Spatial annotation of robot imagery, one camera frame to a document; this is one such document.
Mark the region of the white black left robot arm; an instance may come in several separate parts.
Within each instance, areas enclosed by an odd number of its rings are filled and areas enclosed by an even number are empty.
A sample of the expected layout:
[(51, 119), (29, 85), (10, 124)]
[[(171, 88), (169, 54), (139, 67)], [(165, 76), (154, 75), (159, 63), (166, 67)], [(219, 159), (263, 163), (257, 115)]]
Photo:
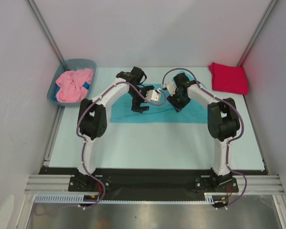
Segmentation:
[(107, 110), (123, 95), (132, 97), (131, 110), (143, 113), (149, 110), (142, 103), (151, 103), (149, 94), (154, 92), (154, 86), (144, 86), (142, 79), (147, 79), (145, 72), (133, 67), (130, 72), (119, 72), (113, 83), (92, 100), (83, 99), (80, 103), (76, 135), (83, 140), (81, 162), (77, 168), (75, 179), (84, 190), (92, 190), (95, 185), (105, 187), (103, 182), (92, 174), (96, 170), (93, 145), (101, 138), (107, 129)]

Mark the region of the teal t-shirt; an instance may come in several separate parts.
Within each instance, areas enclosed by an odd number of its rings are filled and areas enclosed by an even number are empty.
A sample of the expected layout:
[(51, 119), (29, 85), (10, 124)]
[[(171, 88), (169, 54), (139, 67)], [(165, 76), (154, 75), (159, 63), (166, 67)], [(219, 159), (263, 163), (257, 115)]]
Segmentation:
[(150, 105), (149, 110), (143, 113), (133, 112), (132, 97), (124, 94), (111, 107), (110, 121), (112, 123), (198, 123), (206, 124), (207, 109), (197, 101), (191, 100), (185, 108), (177, 112), (174, 107), (166, 102), (162, 106)]

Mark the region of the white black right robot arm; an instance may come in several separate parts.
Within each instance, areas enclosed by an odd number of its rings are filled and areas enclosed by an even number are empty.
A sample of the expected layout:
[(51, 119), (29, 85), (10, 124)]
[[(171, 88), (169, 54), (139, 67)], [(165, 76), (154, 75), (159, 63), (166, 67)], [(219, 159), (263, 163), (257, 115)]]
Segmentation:
[(185, 73), (177, 74), (163, 86), (169, 92), (168, 102), (177, 112), (192, 100), (207, 110), (207, 129), (214, 139), (214, 162), (206, 187), (215, 191), (225, 190), (233, 179), (229, 163), (231, 143), (237, 131), (243, 127), (234, 99), (216, 97), (199, 81), (190, 80)]

